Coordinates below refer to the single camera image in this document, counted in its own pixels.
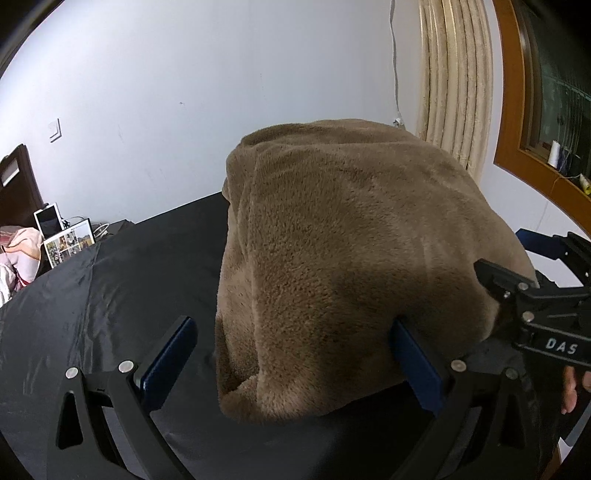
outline blue gripper pad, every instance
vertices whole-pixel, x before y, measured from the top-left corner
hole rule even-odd
[[[524,228],[515,233],[523,248],[542,257],[557,260],[566,251],[559,236],[546,236],[538,232],[532,232]]]
[[[142,362],[134,381],[145,411],[162,407],[197,345],[197,333],[197,325],[191,317],[179,317]]]
[[[443,359],[404,319],[394,320],[390,330],[390,350],[421,407],[438,415],[445,403],[450,380]]]

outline white wall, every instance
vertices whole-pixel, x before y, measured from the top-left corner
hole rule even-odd
[[[490,206],[514,230],[527,228],[545,235],[566,235],[575,232],[585,238],[585,233],[556,205],[517,177],[493,164],[496,143],[501,124],[503,103],[503,60],[501,34],[492,0],[484,0],[491,31],[493,53],[493,109],[489,145],[480,189]],[[530,254],[534,267],[559,286],[579,285],[576,277],[560,261],[548,260]]]
[[[398,117],[390,7],[66,0],[0,79],[0,156],[24,143],[65,217],[137,222],[218,192],[255,129]]]

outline brown fleece blanket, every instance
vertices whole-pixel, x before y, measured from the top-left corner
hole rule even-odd
[[[465,353],[499,322],[479,258],[535,278],[460,164],[399,128],[265,128],[226,169],[216,352],[233,419],[322,415],[401,382],[388,349],[399,314],[447,359]]]

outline das logo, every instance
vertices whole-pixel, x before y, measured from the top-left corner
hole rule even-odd
[[[548,340],[548,343],[546,343],[546,350],[553,350],[554,352],[565,352],[567,355],[572,355],[577,351],[578,346],[579,345],[577,343],[571,343],[569,345],[569,349],[567,350],[566,342],[558,344],[556,338],[550,338]]]

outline thread spool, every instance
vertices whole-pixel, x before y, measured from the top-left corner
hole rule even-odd
[[[585,195],[591,193],[591,183],[589,183],[589,179],[583,174],[579,175],[579,184],[581,185],[581,190],[585,192]]]
[[[558,158],[560,156],[560,144],[556,140],[552,140],[552,147],[550,148],[550,156],[548,157],[548,165],[552,168],[558,168]]]

